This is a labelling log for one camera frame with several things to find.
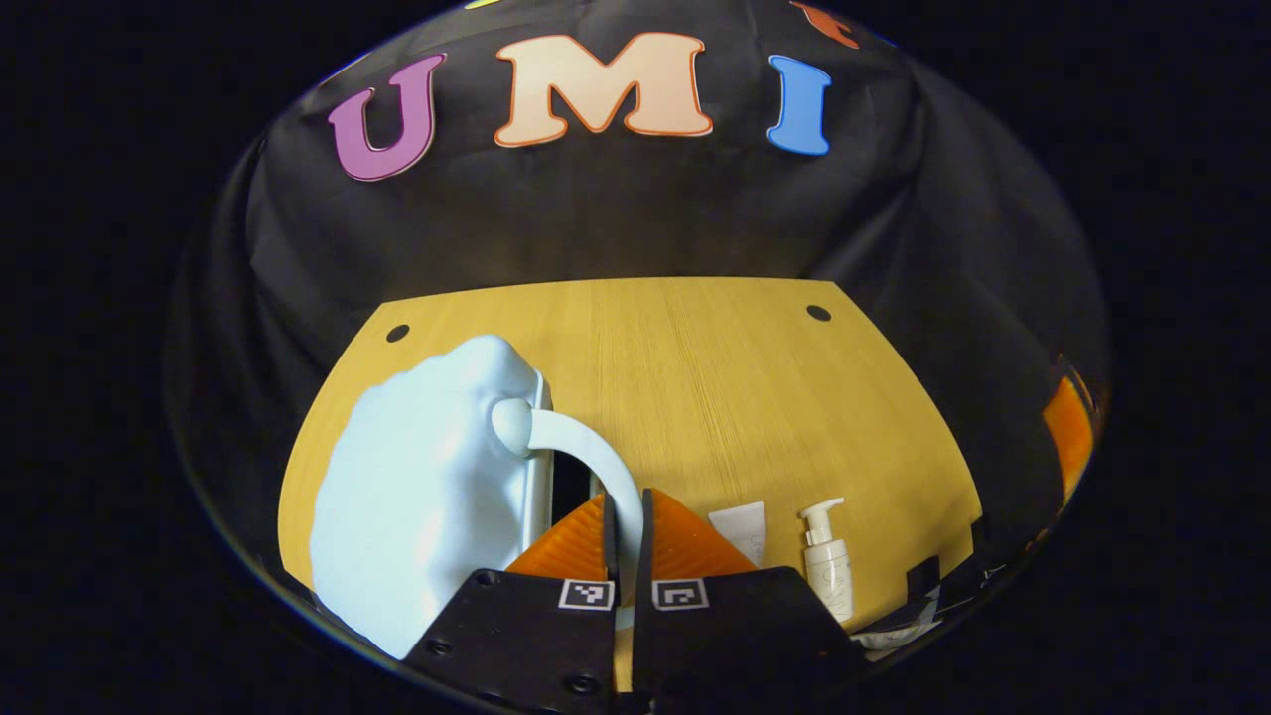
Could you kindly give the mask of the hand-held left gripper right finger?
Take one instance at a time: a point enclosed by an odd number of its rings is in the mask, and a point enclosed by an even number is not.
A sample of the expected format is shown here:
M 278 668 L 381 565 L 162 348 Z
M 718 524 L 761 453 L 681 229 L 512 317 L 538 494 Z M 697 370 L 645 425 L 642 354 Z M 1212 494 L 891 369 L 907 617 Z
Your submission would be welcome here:
M 658 491 L 641 497 L 632 685 L 652 702 L 824 702 L 864 679 L 853 643 L 793 566 L 655 575 L 669 544 Z

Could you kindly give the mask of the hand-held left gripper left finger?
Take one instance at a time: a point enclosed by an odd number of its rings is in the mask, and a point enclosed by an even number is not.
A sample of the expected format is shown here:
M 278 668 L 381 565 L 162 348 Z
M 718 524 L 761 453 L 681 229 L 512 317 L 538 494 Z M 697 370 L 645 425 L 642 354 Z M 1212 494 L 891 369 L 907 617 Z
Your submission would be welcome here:
M 404 664 L 522 714 L 610 714 L 616 702 L 616 516 L 578 505 L 505 570 L 463 580 Z

